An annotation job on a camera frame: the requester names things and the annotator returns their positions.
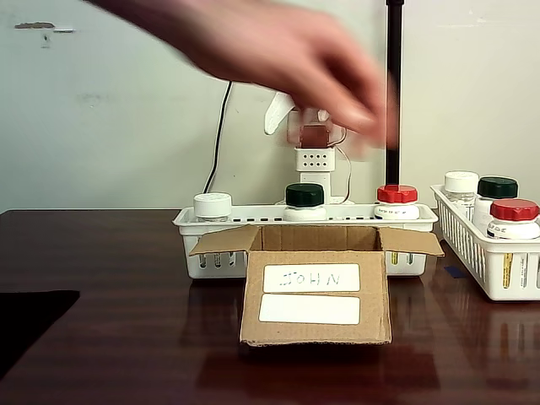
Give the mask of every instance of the cardboard box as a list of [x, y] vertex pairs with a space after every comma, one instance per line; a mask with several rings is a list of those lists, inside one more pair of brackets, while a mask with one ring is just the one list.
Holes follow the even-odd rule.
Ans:
[[367, 226], [247, 225], [206, 234], [190, 253], [245, 251], [240, 341], [392, 340], [385, 251], [444, 256], [434, 234]]

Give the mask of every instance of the white bottle cap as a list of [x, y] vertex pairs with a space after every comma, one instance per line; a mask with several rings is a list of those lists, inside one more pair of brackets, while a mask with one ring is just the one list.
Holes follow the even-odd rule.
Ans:
[[232, 213], [232, 198], [224, 192], [209, 192], [193, 198], [195, 216], [198, 218], [228, 217]]
[[445, 174], [445, 190], [448, 192], [476, 192], [480, 177], [471, 171], [449, 171]]

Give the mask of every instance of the black cable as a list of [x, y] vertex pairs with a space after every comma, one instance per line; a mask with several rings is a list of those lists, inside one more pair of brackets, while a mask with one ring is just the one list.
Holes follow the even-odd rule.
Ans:
[[223, 102], [221, 103], [221, 112], [219, 113], [219, 124], [218, 124], [218, 134], [216, 136], [216, 146], [213, 150], [213, 164], [212, 164], [212, 170], [210, 170], [210, 175], [208, 176], [208, 180], [206, 180], [206, 184], [204, 186], [203, 193], [207, 193], [210, 191], [210, 187], [213, 183], [213, 178], [216, 176], [216, 171], [218, 169], [218, 157], [219, 157], [219, 143], [221, 142], [221, 133], [223, 132], [223, 122], [225, 120], [225, 110], [227, 109], [227, 102], [229, 101], [230, 96], [230, 90], [233, 87], [233, 82], [229, 82], [227, 84], [227, 89], [225, 90], [225, 96], [223, 98]]

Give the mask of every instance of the wall smudge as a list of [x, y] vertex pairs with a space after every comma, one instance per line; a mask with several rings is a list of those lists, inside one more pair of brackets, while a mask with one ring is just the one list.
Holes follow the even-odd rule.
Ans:
[[52, 30], [56, 28], [53, 23], [21, 23], [14, 26], [16, 30]]

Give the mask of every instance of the white wall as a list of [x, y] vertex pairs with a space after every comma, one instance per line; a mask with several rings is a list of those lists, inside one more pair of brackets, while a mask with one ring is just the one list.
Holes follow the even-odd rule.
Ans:
[[433, 203], [448, 170], [513, 176], [540, 202], [540, 3], [405, 3], [402, 179]]
[[[383, 2], [294, 3], [331, 11], [384, 60]], [[75, 32], [14, 30], [35, 21]], [[0, 213], [182, 208], [202, 190], [225, 84], [168, 46], [84, 2], [3, 0], [0, 61]], [[214, 189], [235, 203], [274, 203], [297, 179], [293, 151], [280, 136], [263, 135], [272, 97], [253, 86], [233, 89]], [[355, 200], [373, 200], [381, 156], [354, 164]], [[341, 162], [338, 193], [346, 175]]]

